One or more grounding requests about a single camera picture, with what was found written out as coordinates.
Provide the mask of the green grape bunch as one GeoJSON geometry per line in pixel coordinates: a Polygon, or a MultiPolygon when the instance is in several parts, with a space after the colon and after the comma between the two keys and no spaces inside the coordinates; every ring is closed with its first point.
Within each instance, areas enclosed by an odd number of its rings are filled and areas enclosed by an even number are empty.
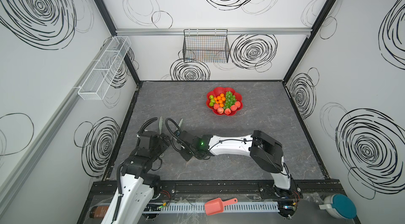
{"type": "Polygon", "coordinates": [[[231,108],[237,101],[236,96],[231,91],[226,92],[224,97],[226,98],[226,101],[223,101],[225,108],[231,108]]]}

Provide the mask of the red flower fruit bowl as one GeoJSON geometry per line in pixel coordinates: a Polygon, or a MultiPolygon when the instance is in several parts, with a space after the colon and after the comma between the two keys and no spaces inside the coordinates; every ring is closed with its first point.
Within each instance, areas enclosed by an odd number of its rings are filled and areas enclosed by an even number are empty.
{"type": "Polygon", "coordinates": [[[239,93],[237,93],[234,89],[232,89],[232,88],[217,87],[217,88],[215,88],[213,91],[207,93],[207,95],[206,95],[206,106],[207,106],[208,108],[210,108],[210,109],[213,111],[213,113],[215,113],[216,115],[232,116],[232,115],[235,115],[235,114],[237,113],[237,111],[240,111],[240,110],[243,108],[242,100],[243,100],[242,95],[239,94],[239,93]],[[211,99],[209,98],[209,96],[210,96],[210,95],[213,95],[214,98],[216,98],[216,97],[220,96],[221,93],[225,94],[225,93],[228,92],[228,91],[231,91],[231,92],[236,96],[236,100],[241,103],[241,106],[240,106],[239,108],[237,108],[236,111],[232,111],[232,110],[231,110],[231,113],[230,113],[229,115],[226,115],[225,113],[219,114],[219,113],[217,112],[217,110],[215,110],[213,107],[210,107],[210,106],[209,106],[209,103],[211,102],[211,99]]]}

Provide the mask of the peach bottom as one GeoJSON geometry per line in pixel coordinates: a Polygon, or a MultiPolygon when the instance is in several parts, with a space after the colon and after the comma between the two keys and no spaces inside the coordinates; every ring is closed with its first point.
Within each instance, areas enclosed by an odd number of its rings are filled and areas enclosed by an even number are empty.
{"type": "Polygon", "coordinates": [[[225,111],[224,111],[224,113],[225,113],[226,115],[229,115],[229,114],[231,113],[231,109],[230,109],[230,108],[226,108],[225,111]]]}

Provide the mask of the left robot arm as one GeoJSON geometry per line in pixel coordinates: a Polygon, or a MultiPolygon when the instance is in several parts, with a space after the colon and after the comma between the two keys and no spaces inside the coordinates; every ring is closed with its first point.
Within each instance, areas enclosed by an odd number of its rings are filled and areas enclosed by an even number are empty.
{"type": "Polygon", "coordinates": [[[137,145],[117,168],[117,190],[103,224],[136,224],[147,204],[160,193],[160,176],[149,171],[170,146],[164,133],[137,134],[137,145]]]}

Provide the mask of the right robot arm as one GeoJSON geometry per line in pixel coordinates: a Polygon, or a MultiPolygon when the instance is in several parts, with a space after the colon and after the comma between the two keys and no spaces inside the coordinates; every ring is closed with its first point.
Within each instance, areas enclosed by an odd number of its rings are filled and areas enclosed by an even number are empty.
{"type": "Polygon", "coordinates": [[[242,137],[221,137],[217,135],[194,136],[187,131],[177,130],[172,134],[172,145],[179,144],[175,150],[189,161],[192,157],[208,160],[224,154],[250,157],[273,178],[273,193],[279,198],[299,197],[297,187],[284,160],[282,144],[255,130],[242,137]]]}

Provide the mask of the peach top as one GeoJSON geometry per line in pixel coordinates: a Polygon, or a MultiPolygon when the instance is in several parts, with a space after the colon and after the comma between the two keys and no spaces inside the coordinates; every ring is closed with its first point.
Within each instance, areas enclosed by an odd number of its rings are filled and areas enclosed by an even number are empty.
{"type": "Polygon", "coordinates": [[[224,109],[223,109],[222,107],[219,107],[219,108],[217,109],[217,112],[218,112],[219,114],[223,114],[223,113],[224,113],[224,109]]]}

